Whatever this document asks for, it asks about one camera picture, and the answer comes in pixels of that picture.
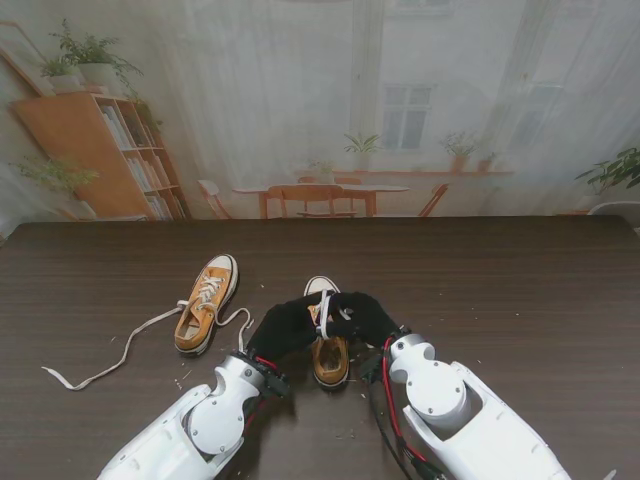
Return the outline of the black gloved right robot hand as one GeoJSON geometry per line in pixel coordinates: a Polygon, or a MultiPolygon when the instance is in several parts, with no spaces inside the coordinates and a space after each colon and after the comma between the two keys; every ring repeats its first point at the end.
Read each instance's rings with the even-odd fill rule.
{"type": "Polygon", "coordinates": [[[329,300],[329,315],[329,336],[360,340],[375,348],[383,347],[389,337],[401,331],[382,305],[362,292],[332,295],[329,300]]]}

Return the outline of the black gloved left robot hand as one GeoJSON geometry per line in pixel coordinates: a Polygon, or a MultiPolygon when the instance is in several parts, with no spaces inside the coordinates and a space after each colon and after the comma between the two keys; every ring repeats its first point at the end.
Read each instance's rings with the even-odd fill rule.
{"type": "Polygon", "coordinates": [[[317,338],[309,307],[320,301],[321,294],[315,293],[273,306],[249,340],[247,352],[276,363],[291,353],[304,350],[317,338]]]}

